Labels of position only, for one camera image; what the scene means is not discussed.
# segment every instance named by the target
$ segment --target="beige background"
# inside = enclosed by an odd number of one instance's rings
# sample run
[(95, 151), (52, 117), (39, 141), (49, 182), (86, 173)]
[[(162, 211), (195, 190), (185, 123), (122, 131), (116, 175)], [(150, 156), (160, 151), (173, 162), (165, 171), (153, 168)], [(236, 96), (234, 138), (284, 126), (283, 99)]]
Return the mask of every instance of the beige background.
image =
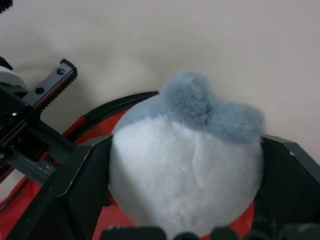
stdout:
[(63, 131), (110, 100), (205, 71), (223, 98), (261, 108), (267, 133), (320, 163), (319, 0), (14, 0), (0, 56), (30, 88), (63, 58), (79, 77), (43, 114)]

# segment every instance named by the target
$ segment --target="screw hole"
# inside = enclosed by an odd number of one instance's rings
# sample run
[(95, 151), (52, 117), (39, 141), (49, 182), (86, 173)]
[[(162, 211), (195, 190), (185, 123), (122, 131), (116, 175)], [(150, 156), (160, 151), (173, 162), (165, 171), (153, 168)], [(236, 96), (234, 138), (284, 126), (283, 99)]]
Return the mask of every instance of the screw hole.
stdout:
[(35, 94), (40, 95), (43, 94), (45, 92), (45, 89), (42, 86), (38, 86), (35, 90), (34, 90)]
[(66, 70), (64, 70), (63, 68), (58, 68), (58, 70), (56, 71), (56, 74), (58, 75), (63, 75), (66, 73)]

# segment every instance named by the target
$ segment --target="red fabric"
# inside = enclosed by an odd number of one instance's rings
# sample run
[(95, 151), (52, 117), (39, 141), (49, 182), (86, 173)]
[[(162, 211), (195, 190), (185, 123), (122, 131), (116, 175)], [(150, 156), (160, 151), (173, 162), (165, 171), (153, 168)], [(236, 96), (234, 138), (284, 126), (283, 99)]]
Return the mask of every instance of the red fabric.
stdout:
[[(110, 134), (118, 120), (125, 113), (126, 111), (120, 112), (100, 122), (83, 136), (79, 137), (75, 141), (75, 144), (78, 145), (89, 139)], [(81, 118), (76, 121), (63, 135), (69, 135), (85, 121), (86, 119), (81, 116)], [(35, 197), (39, 189), (40, 186), (30, 180), (13, 202), (0, 212), (0, 240), (5, 239), (5, 236), (13, 228), (14, 224), (26, 210), (27, 206)], [(239, 237), (243, 238), (251, 229), (253, 216), (254, 205), (252, 203), (250, 207), (229, 226), (239, 235)], [(110, 226), (129, 227), (133, 225), (134, 224), (128, 219), (128, 217), (118, 208), (115, 201), (112, 200), (111, 206), (103, 207), (92, 240), (99, 240), (102, 232)], [(207, 236), (202, 239), (209, 240), (210, 238)]]

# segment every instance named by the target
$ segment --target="gray and white plush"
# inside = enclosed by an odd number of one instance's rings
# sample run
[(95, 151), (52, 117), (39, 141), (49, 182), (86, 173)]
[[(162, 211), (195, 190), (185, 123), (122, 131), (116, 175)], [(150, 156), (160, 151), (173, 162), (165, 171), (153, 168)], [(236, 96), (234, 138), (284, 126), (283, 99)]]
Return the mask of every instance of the gray and white plush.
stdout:
[(199, 237), (238, 218), (262, 179), (264, 116), (218, 99), (192, 71), (132, 107), (113, 130), (110, 191), (137, 225)]

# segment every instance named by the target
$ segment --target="white fluffy fur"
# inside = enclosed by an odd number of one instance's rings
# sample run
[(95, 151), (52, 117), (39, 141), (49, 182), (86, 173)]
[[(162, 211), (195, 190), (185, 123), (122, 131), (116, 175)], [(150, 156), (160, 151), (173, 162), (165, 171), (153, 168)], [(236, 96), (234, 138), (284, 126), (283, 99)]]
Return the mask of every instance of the white fluffy fur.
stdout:
[(138, 225), (159, 226), (168, 239), (202, 237), (238, 218), (258, 191), (260, 139), (226, 143), (165, 117), (145, 118), (114, 136), (110, 190)]

